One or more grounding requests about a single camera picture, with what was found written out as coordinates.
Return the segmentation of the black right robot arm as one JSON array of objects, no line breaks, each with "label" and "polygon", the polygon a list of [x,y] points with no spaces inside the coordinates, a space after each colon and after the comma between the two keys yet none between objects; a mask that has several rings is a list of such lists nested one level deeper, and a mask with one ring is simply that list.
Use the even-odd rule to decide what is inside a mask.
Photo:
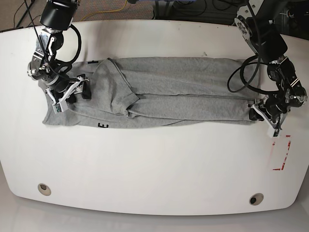
[{"label": "black right robot arm", "polygon": [[[68,76],[82,48],[81,35],[71,24],[79,4],[78,0],[47,1],[40,18],[44,28],[40,34],[36,34],[36,49],[28,65],[28,75],[34,80],[42,81],[45,84],[45,93],[56,102],[62,100],[72,104],[76,102],[77,94],[81,94],[85,100],[92,97],[84,74],[77,77]],[[64,43],[63,32],[68,29],[76,33],[78,47],[70,61],[62,61],[56,58],[56,54]]]}]

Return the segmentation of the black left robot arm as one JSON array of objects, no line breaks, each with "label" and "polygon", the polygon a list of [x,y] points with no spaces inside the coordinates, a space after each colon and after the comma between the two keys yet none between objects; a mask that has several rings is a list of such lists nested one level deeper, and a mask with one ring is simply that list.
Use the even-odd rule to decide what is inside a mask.
[{"label": "black left robot arm", "polygon": [[[270,137],[280,134],[290,109],[301,107],[308,99],[293,63],[285,55],[287,44],[274,24],[286,4],[285,0],[247,0],[239,7],[234,19],[245,42],[255,53],[235,70],[243,83],[239,90],[248,88],[264,96],[249,106],[249,119],[266,122]],[[262,90],[251,86],[260,65],[267,67],[268,77],[276,83],[277,90]]]}]

